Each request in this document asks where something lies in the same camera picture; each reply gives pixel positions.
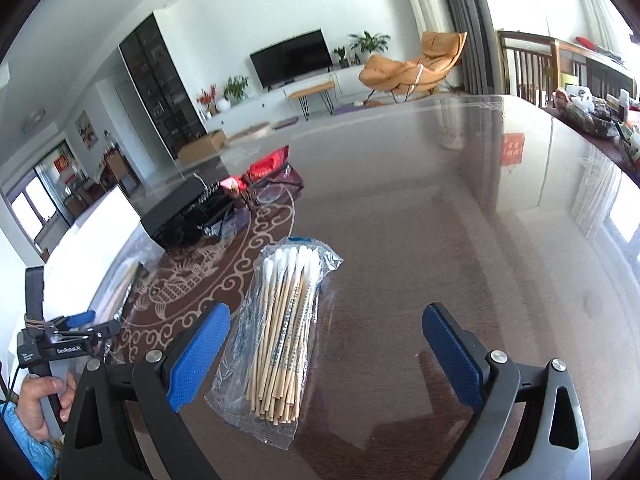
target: white vase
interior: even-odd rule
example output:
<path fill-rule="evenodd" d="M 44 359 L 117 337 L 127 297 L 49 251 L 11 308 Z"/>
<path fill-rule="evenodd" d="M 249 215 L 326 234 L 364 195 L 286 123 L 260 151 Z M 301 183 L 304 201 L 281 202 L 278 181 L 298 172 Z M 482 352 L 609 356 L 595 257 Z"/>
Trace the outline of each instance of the white vase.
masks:
<path fill-rule="evenodd" d="M 227 110 L 229 110 L 229 108 L 231 108 L 231 103 L 225 98 L 220 99 L 216 103 L 216 110 L 220 113 L 226 112 Z"/>

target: leather chair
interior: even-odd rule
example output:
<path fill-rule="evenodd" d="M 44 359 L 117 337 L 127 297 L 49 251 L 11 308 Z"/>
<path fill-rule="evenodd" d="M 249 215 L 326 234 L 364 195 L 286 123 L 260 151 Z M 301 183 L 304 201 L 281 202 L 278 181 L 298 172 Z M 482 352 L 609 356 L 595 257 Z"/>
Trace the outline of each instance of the leather chair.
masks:
<path fill-rule="evenodd" d="M 375 91 L 405 94 L 427 92 L 444 80 L 458 62 L 465 46 L 466 32 L 425 32 L 422 53 L 411 61 L 394 61 L 383 56 L 371 56 L 360 72 L 359 79 L 371 93 Z"/>

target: metal bolt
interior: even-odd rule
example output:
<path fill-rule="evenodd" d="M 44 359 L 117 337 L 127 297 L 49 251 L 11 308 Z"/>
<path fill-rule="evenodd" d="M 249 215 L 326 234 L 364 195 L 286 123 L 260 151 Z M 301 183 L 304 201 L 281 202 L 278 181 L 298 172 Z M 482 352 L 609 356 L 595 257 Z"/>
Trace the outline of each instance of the metal bolt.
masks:
<path fill-rule="evenodd" d="M 509 358 L 507 357 L 507 354 L 505 354 L 502 350 L 493 350 L 491 352 L 491 359 L 493 359 L 497 363 L 504 364 L 508 361 Z"/>
<path fill-rule="evenodd" d="M 95 372 L 98 368 L 100 368 L 100 359 L 90 359 L 86 364 L 86 369 L 90 372 Z"/>
<path fill-rule="evenodd" d="M 559 372 L 564 372 L 566 370 L 566 363 L 562 361 L 562 359 L 553 359 L 551 361 L 551 365 Z"/>
<path fill-rule="evenodd" d="M 162 359 L 162 352 L 159 350 L 150 350 L 146 353 L 145 359 L 150 363 L 157 363 Z"/>

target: television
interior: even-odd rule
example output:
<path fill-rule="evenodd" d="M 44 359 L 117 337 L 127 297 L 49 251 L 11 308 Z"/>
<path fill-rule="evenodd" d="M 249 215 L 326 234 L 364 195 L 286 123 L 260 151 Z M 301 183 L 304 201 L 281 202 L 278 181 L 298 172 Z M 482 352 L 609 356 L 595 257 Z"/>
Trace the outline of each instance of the television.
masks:
<path fill-rule="evenodd" d="M 268 46 L 250 57 L 263 88 L 333 65 L 319 29 Z"/>

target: hand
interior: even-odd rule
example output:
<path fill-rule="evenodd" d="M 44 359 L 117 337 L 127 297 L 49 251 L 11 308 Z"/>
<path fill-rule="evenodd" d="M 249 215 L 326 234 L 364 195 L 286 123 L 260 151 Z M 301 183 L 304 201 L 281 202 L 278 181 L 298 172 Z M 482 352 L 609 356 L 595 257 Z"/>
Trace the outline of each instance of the hand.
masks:
<path fill-rule="evenodd" d="M 50 439 L 49 430 L 42 415 L 40 399 L 48 395 L 56 394 L 62 386 L 62 381 L 54 377 L 39 377 L 37 379 L 26 377 L 22 382 L 15 414 L 29 434 L 38 442 L 44 442 Z M 66 422 L 69 418 L 71 403 L 75 396 L 76 380 L 71 373 L 67 373 L 66 390 L 60 395 L 60 405 L 62 406 L 60 410 L 60 420 L 63 422 Z"/>

